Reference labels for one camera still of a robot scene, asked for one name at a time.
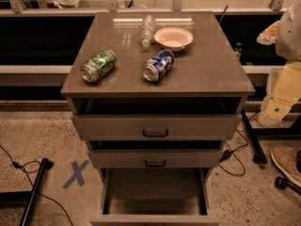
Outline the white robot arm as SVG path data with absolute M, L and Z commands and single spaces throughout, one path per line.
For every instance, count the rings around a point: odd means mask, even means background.
M 269 73 L 261 105 L 259 122 L 273 125 L 301 99 L 301 0 L 294 0 L 279 21 L 261 32 L 257 43 L 274 44 L 277 55 L 287 60 L 281 69 Z

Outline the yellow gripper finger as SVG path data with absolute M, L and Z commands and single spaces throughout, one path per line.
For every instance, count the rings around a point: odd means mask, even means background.
M 263 125 L 281 122 L 300 99 L 301 62 L 289 62 L 281 69 L 272 69 L 268 75 L 259 122 Z

